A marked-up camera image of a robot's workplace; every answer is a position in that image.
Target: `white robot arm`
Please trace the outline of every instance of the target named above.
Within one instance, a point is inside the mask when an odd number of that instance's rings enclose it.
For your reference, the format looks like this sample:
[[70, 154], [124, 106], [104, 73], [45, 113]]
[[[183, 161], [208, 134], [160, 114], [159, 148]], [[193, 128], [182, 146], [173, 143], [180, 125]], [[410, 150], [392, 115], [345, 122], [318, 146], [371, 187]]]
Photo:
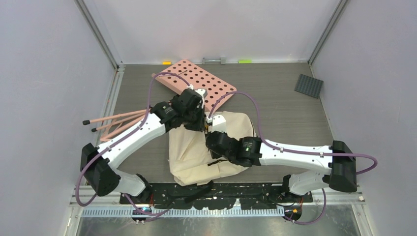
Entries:
[[89, 181], [98, 196], [105, 196], [112, 191], [140, 196], [148, 187], [141, 175], [131, 175], [118, 170], [119, 165], [133, 152], [143, 145], [184, 124], [184, 127], [194, 131], [204, 131], [204, 89], [184, 90], [169, 103], [160, 102], [151, 108], [145, 124], [142, 121], [125, 130], [114, 139], [97, 147], [87, 144], [82, 149], [81, 170], [93, 157], [104, 150], [85, 172], [84, 177]]
[[[127, 193], [139, 199], [146, 199], [145, 191], [150, 188], [141, 175], [131, 175], [119, 171], [118, 166], [133, 152], [154, 138], [177, 128], [182, 124], [189, 130], [205, 131], [204, 89], [186, 89], [175, 96], [169, 103], [160, 102], [151, 108], [148, 118], [141, 127], [130, 127], [116, 138], [97, 147], [88, 144], [83, 147], [81, 170], [93, 157], [104, 152], [86, 171], [84, 177], [89, 181], [98, 196], [105, 196], [112, 191]], [[304, 147], [279, 144], [257, 137], [244, 137], [239, 140], [230, 138], [226, 133], [226, 120], [215, 115], [207, 118], [211, 130], [206, 138], [206, 146], [213, 158], [225, 157], [236, 165], [245, 167], [264, 165], [284, 165], [307, 169], [299, 175], [288, 175], [283, 179], [285, 193], [302, 196], [307, 192], [324, 187], [342, 192], [356, 192], [356, 160], [354, 157], [333, 158], [326, 155], [306, 155], [300, 152], [314, 151], [324, 153], [351, 153], [340, 141], [332, 146]], [[297, 150], [299, 153], [283, 151]]]
[[[286, 192], [302, 196], [315, 189], [330, 187], [341, 192], [356, 192], [356, 160], [354, 157], [333, 158], [325, 153], [352, 153], [341, 141], [333, 141], [332, 146], [306, 147], [280, 144], [257, 137], [230, 138], [226, 133], [226, 120], [221, 115], [207, 118], [212, 129], [206, 138], [206, 146], [213, 158], [225, 157], [230, 162], [244, 167], [283, 165], [307, 169], [297, 175], [283, 179]], [[296, 150], [296, 153], [284, 151]], [[308, 155], [317, 152], [320, 155]]]

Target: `black metal bracket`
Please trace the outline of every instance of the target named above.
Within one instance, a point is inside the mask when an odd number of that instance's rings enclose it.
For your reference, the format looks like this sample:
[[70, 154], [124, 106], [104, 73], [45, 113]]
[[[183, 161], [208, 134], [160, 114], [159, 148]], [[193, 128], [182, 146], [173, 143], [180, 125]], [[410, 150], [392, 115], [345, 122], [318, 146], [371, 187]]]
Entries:
[[[180, 186], [176, 183], [150, 183], [153, 203], [160, 209], [230, 209], [239, 199], [242, 209], [274, 209], [277, 204], [299, 202], [311, 203], [311, 193], [304, 196], [282, 195], [283, 188], [277, 183], [209, 183], [205, 185]], [[135, 204], [149, 201], [134, 199]], [[120, 196], [120, 204], [129, 201]]]

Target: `orange object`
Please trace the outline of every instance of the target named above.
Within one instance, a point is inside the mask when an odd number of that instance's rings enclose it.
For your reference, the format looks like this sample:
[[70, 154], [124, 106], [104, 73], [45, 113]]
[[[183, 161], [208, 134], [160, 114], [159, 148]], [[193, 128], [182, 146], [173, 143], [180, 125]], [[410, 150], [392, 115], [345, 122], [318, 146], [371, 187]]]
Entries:
[[[231, 84], [226, 83], [217, 76], [188, 60], [181, 60], [162, 72], [177, 73], [187, 82], [192, 84], [194, 89], [205, 89], [208, 93], [205, 100], [206, 111], [210, 111], [215, 102], [222, 95], [231, 91], [236, 91], [236, 88]], [[181, 94], [181, 92], [187, 88], [187, 85], [175, 76], [158, 76], [156, 80], [177, 94]], [[216, 106], [216, 110], [232, 96], [233, 95], [227, 96], [221, 100]]]

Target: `wire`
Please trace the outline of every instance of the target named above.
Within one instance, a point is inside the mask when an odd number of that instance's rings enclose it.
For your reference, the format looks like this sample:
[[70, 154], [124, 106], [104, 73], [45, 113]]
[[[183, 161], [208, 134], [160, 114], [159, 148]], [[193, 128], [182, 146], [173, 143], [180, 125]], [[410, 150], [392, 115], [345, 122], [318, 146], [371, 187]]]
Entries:
[[[86, 173], [86, 171], [88, 170], [88, 168], [99, 158], [99, 157], [101, 157], [104, 153], [106, 153], [106, 152], [108, 152], [110, 149], [112, 149], [114, 146], [116, 146], [117, 144], [119, 144], [119, 143], [121, 143], [121, 142], [123, 142], [124, 140], [126, 140], [127, 138], [129, 138], [130, 136], [132, 136], [134, 133], [136, 133], [138, 130], [140, 130], [141, 128], [142, 128], [142, 126], [145, 124], [145, 122], [146, 122], [146, 120], [148, 119], [148, 115], [149, 115], [149, 108], [150, 108], [150, 95], [151, 95], [151, 89], [152, 89], [152, 85], [153, 85], [153, 82], [154, 82], [154, 80], [155, 80], [155, 78], [156, 77], [158, 77], [158, 76], [160, 76], [160, 75], [172, 75], [172, 76], [176, 76], [176, 77], [178, 77], [179, 79], [181, 79], [182, 81], [184, 81], [186, 84], [187, 84], [187, 86], [190, 86], [190, 84], [183, 78], [183, 77], [181, 77], [180, 75], [177, 75], [177, 74], [175, 74], [175, 73], [171, 73], [171, 72], [160, 72], [160, 73], [157, 73], [157, 74], [155, 74], [154, 76], [153, 76], [153, 78], [152, 78], [152, 80], [150, 81], [150, 85], [149, 85], [149, 91], [148, 91], [148, 103], [147, 103], [147, 106], [146, 106], [146, 112], [145, 112], [145, 117], [143, 118], [143, 120], [139, 123], [139, 125], [138, 125], [138, 127], [136, 127], [134, 130], [132, 130], [132, 131], [130, 131], [128, 134], [126, 134], [125, 136], [123, 136], [122, 138], [120, 138], [119, 140], [117, 140], [116, 142], [114, 142], [114, 143], [112, 143], [110, 146], [108, 146], [108, 147], [106, 147], [104, 150], [102, 150], [99, 154], [97, 154], [95, 157], [93, 157], [92, 159], [91, 159], [91, 161], [89, 161], [87, 164], [86, 164], [86, 166], [84, 166], [84, 168], [81, 170], [81, 172], [80, 172], [80, 175], [78, 176], [78, 179], [77, 179], [77, 182], [76, 182], [76, 184], [75, 184], [75, 200], [77, 201], [77, 203], [78, 203], [78, 205], [80, 205], [80, 206], [82, 206], [82, 207], [86, 207], [86, 206], [88, 206], [93, 200], [94, 200], [94, 198], [95, 197], [97, 197], [97, 194], [94, 194], [93, 195], [93, 197], [90, 199], [90, 200], [88, 200], [86, 203], [83, 203], [83, 202], [81, 202], [81, 200], [80, 200], [80, 185], [81, 185], [81, 180], [83, 179], [83, 176], [84, 176], [84, 174]], [[138, 209], [137, 207], [136, 207], [136, 205], [133, 203], [133, 202], [131, 202], [131, 204], [133, 205], [133, 207], [136, 209], [136, 210], [138, 210], [139, 212], [141, 212], [142, 214], [145, 214], [145, 215], [150, 215], [150, 213], [148, 213], [148, 212], [145, 212], [145, 211], [142, 211], [142, 210], [140, 210], [140, 209]]]
[[293, 221], [293, 219], [291, 219], [292, 214], [291, 214], [291, 216], [290, 216], [290, 217], [288, 217], [288, 216], [284, 216], [284, 218], [285, 218], [286, 220], [288, 220], [288, 221], [292, 221], [294, 224], [297, 224], [297, 225], [311, 225], [311, 224], [314, 224], [314, 223], [316, 223], [317, 221], [319, 221], [319, 220], [323, 217], [323, 215], [325, 214], [325, 211], [326, 211], [326, 203], [327, 203], [325, 189], [323, 189], [323, 188], [322, 188], [322, 191], [323, 191], [323, 198], [324, 198], [323, 210], [322, 210], [322, 213], [320, 213], [319, 217], [317, 217], [317, 219], [315, 219], [315, 220], [313, 220], [313, 221], [310, 221], [310, 222], [299, 222], [299, 221]]
[[274, 201], [272, 201], [275, 205], [277, 205], [277, 206], [280, 206], [280, 207], [292, 207], [292, 206], [294, 206], [294, 204], [295, 203], [292, 203], [292, 204], [290, 204], [290, 205], [281, 205], [281, 204], [279, 204], [279, 203], [276, 203], [276, 202], [274, 202]]
[[[225, 94], [225, 95], [221, 96], [221, 97], [220, 97], [220, 98], [216, 101], [216, 103], [213, 105], [213, 107], [211, 108], [211, 111], [210, 111], [210, 113], [209, 113], [209, 115], [208, 115], [208, 118], [211, 118], [211, 115], [213, 114], [213, 111], [215, 110], [215, 108], [216, 108], [217, 104], [218, 104], [221, 100], [223, 100], [226, 96], [229, 96], [229, 95], [231, 95], [231, 94], [235, 94], [235, 93], [245, 95], [247, 98], [249, 98], [249, 99], [252, 101], [253, 105], [255, 106], [255, 109], [256, 109], [256, 116], [257, 116], [257, 119], [258, 119], [258, 135], [259, 135], [259, 137], [261, 138], [262, 142], [263, 142], [265, 145], [267, 145], [268, 147], [270, 147], [270, 148], [273, 148], [273, 149], [281, 149], [281, 147], [274, 146], [274, 145], [272, 145], [272, 144], [268, 143], [268, 142], [266, 141], [266, 139], [264, 138], [264, 135], [262, 134], [262, 130], [261, 130], [261, 121], [260, 121], [260, 116], [261, 116], [261, 115], [260, 115], [260, 112], [259, 112], [259, 107], [258, 107], [258, 104], [257, 104], [257, 103], [256, 103], [256, 101], [255, 101], [255, 100], [254, 100], [254, 99], [253, 99], [253, 98], [252, 98], [249, 94], [247, 94], [246, 92], [241, 92], [241, 91], [232, 91], [232, 92], [228, 92], [227, 94]], [[348, 157], [362, 157], [362, 158], [370, 159], [370, 160], [372, 160], [372, 161], [374, 162], [374, 163], [372, 164], [372, 166], [370, 166], [370, 167], [368, 167], [368, 168], [366, 168], [366, 169], [364, 169], [364, 170], [361, 170], [361, 171], [356, 172], [356, 174], [357, 174], [357, 175], [360, 175], [360, 174], [366, 173], [366, 172], [368, 172], [368, 171], [370, 171], [370, 170], [374, 169], [374, 168], [378, 165], [378, 160], [377, 160], [375, 157], [370, 156], [370, 155], [367, 155], [367, 154], [360, 154], [360, 153], [319, 153], [319, 152], [310, 152], [310, 151], [292, 150], [292, 149], [287, 149], [287, 148], [283, 148], [283, 149], [282, 149], [282, 151], [287, 151], [287, 152], [290, 152], [290, 153], [296, 153], [296, 154], [304, 154], [304, 155], [324, 155], [324, 156], [333, 156], [333, 157], [346, 157], [346, 156], [348, 156]], [[319, 217], [318, 217], [317, 219], [315, 219], [315, 220], [311, 221], [311, 222], [294, 222], [294, 223], [299, 224], [299, 225], [310, 225], [310, 224], [316, 223], [317, 221], [319, 221], [319, 220], [322, 218], [322, 216], [324, 215], [324, 212], [325, 212], [325, 210], [326, 210], [326, 193], [325, 193], [325, 190], [324, 190], [324, 189], [322, 189], [322, 191], [323, 191], [323, 196], [324, 196], [324, 206], [323, 206], [323, 211], [322, 211], [322, 213], [319, 215]]]

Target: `fabric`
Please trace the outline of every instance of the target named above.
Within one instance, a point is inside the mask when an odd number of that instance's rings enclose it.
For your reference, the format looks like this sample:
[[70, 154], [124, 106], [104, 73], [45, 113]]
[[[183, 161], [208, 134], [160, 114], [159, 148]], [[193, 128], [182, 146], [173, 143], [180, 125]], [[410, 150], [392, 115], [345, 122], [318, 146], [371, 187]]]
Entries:
[[[246, 114], [217, 112], [215, 115], [222, 115], [226, 119], [229, 137], [239, 140], [256, 135]], [[170, 171], [175, 182], [181, 186], [206, 184], [213, 179], [236, 175], [247, 169], [225, 158], [212, 159], [206, 147], [204, 132], [186, 130], [181, 126], [172, 129], [169, 137]]]

